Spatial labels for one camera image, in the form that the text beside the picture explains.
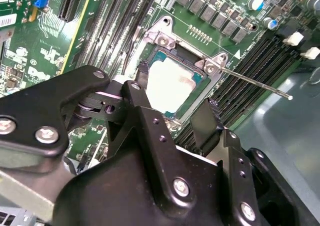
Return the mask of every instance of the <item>silver screw head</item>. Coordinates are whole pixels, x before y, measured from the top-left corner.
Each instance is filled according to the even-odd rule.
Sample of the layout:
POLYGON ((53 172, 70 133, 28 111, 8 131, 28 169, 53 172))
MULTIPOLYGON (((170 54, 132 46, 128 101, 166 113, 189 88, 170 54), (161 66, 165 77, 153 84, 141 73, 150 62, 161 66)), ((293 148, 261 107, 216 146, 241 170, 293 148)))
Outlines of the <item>silver screw head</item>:
POLYGON ((7 135, 16 129, 15 122, 8 118, 0 118, 0 135, 7 135))
POLYGON ((248 205, 247 203, 242 203, 241 204, 241 210, 244 216, 250 220, 250 221, 255 221, 256 220, 256 215, 254 213, 254 210, 248 205))
POLYGON ((141 87, 136 83, 131 83, 131 86, 136 90, 140 90, 141 89, 141 87))
POLYGON ((230 135, 232 138, 236 139, 237 138, 237 135, 234 133, 234 132, 230 132, 230 135))
POLYGON ((262 159, 265 157, 263 153, 261 153, 260 151, 257 151, 256 154, 262 159))
POLYGON ((189 187, 182 179, 175 179, 173 181, 173 188, 181 197, 186 197, 189 195, 189 187))
POLYGON ((52 144, 58 140, 59 134, 55 128, 50 126, 43 126, 36 131, 35 138, 40 143, 52 144))
POLYGON ((105 75, 101 71, 98 71, 98 70, 95 71, 93 74, 95 77, 98 77, 100 79, 103 79, 105 77, 105 75))

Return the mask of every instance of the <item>ram slot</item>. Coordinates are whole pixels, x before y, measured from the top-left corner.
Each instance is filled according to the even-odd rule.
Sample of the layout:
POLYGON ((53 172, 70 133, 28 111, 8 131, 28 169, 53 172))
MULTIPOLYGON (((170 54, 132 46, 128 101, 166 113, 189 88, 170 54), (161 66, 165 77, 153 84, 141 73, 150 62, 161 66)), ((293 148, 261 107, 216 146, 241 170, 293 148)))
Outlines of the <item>ram slot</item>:
POLYGON ((93 54, 90 57, 89 65, 94 65, 96 67, 100 66, 100 62, 102 60, 101 55, 107 51, 106 48, 107 43, 109 42, 109 34, 113 34, 117 30, 117 24, 121 17, 121 12, 126 11, 128 5, 130 4, 131 0, 116 0, 114 5, 110 10, 110 16, 108 17, 105 26, 103 27, 102 33, 99 36, 99 41, 96 43, 93 54))
POLYGON ((110 43, 107 48, 112 47, 112 51, 107 52, 104 56, 103 62, 101 64, 101 69, 105 69, 107 66, 111 66, 113 61, 110 62, 111 57, 116 54, 116 52, 122 51, 123 43, 126 41, 128 36, 132 31, 135 31, 136 24, 140 20, 140 16, 146 11, 145 6, 148 5, 149 0, 133 0, 130 7, 126 11, 125 17, 122 18, 122 21, 117 29, 117 32, 110 39, 110 43))
POLYGON ((103 26, 106 24, 106 21, 108 20, 108 17, 110 15, 110 9, 112 8, 115 0, 111 0, 109 3, 108 0, 101 0, 101 4, 97 10, 98 14, 95 17, 94 23, 92 25, 92 31, 88 34, 86 37, 87 43, 85 44, 85 47, 83 49, 83 53, 81 54, 78 63, 76 65, 76 68, 82 66, 82 65, 88 65, 89 58, 92 55, 95 43, 97 42, 98 36, 102 32, 103 26))

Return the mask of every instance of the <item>black memory slot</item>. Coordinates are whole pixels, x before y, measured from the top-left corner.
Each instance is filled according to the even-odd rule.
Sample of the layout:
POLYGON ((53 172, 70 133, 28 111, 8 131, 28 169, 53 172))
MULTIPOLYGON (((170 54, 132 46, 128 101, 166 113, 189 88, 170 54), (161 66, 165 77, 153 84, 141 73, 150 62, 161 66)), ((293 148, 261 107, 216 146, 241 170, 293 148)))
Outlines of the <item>black memory slot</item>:
MULTIPOLYGON (((108 32, 111 29, 111 26, 115 22, 115 19, 119 13, 120 6, 122 3, 123 3, 123 0, 115 0, 113 2, 112 6, 110 7, 110 11, 108 11, 108 16, 107 16, 105 24, 103 26, 103 30, 99 36, 99 41, 103 41, 106 38, 108 32)), ((93 53, 91 54, 91 56, 89 58, 89 61, 88 61, 89 65, 95 64, 95 61, 97 59, 99 52, 100 52, 100 43, 97 42, 94 46, 93 53)))
MULTIPOLYGON (((111 47, 115 47, 116 44, 119 42, 120 38, 123 35, 125 28, 135 18, 136 13, 139 11, 139 8, 140 8, 139 2, 140 2, 140 0, 133 0, 133 2, 130 3, 130 6, 128 7, 128 9, 122 13, 120 24, 117 27, 117 29, 115 30, 115 34, 111 35, 107 49, 109 49, 111 47)), ((105 69, 112 54, 113 54, 113 51, 109 52, 109 54, 107 52, 104 53, 101 67, 100 67, 101 70, 105 69)))
POLYGON ((95 40, 94 39, 94 34, 96 29, 99 28, 99 26, 105 25, 106 20, 108 19, 108 15, 110 12, 110 8, 113 5, 115 0, 112 0, 111 3, 108 3, 108 0, 101 0, 101 4, 97 10, 98 14, 94 19, 94 23, 92 25, 91 31, 89 31, 87 37, 86 37, 86 44, 85 47, 83 49, 83 53, 81 54, 78 63, 76 65, 76 68, 82 66, 82 65, 87 65, 88 61, 89 61, 89 57, 91 56, 94 47, 91 47, 91 41, 95 40))

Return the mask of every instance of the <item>black bracket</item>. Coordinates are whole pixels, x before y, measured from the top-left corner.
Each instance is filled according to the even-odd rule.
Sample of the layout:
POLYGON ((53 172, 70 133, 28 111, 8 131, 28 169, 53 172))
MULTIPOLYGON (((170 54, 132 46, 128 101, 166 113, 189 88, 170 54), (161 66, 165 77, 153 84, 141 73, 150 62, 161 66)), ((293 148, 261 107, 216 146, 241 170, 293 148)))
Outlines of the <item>black bracket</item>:
POLYGON ((155 202, 168 216, 183 217, 195 205, 196 194, 163 116, 151 109, 144 89, 136 82, 125 82, 121 91, 128 115, 118 134, 109 139, 108 158, 121 150, 135 132, 155 202))
POLYGON ((0 134, 0 148, 8 155, 10 152, 15 156, 17 152, 23 154, 23 159, 28 161, 27 165, 21 165, 24 167, 39 163, 41 158, 62 155, 69 145, 66 128, 78 102, 104 89, 109 81, 97 68, 84 66, 1 98, 0 118, 12 120, 15 129, 0 134), (58 139, 55 142, 46 144, 36 139, 35 133, 43 126, 56 129, 58 139))

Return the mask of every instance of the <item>green circuit board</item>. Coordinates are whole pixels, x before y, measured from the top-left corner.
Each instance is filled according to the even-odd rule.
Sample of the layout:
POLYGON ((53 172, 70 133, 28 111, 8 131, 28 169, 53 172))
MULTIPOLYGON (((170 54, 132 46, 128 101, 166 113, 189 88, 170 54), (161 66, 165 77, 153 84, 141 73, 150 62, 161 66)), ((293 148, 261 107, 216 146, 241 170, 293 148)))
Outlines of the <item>green circuit board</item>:
MULTIPOLYGON (((8 0, 7 4, 0 4, 0 17, 16 14, 16 19, 2 27, 0 18, 0 34, 14 31, 2 45, 0 96, 85 64, 114 76, 121 73, 127 57, 130 64, 125 74, 134 79, 138 63, 149 59, 155 49, 155 45, 147 44, 139 51, 145 33, 163 16, 172 18, 174 35, 206 57, 226 52, 229 69, 235 69, 267 31, 263 23, 266 17, 277 20, 279 26, 294 19, 300 30, 310 34, 319 28, 314 13, 306 8, 307 0, 264 0, 263 9, 256 11, 249 9, 248 0, 200 0, 200 4, 194 4, 195 1, 79 0, 74 19, 65 22, 59 18, 63 0, 48 0, 46 7, 36 9, 35 0, 8 0), (209 6, 214 13, 206 18, 204 12, 209 6), (225 19, 221 27, 215 23, 218 15, 225 19), (235 31, 223 32, 228 22, 235 31), (236 38, 240 30, 244 37, 236 38)), ((226 78, 222 77, 207 96, 226 78)), ((208 84, 208 80, 203 81, 197 92, 200 94, 208 84)), ((181 119, 196 98, 193 93, 174 118, 181 119)), ((71 132, 68 155, 79 160, 100 141, 108 145, 102 125, 93 120, 85 129, 71 132)))

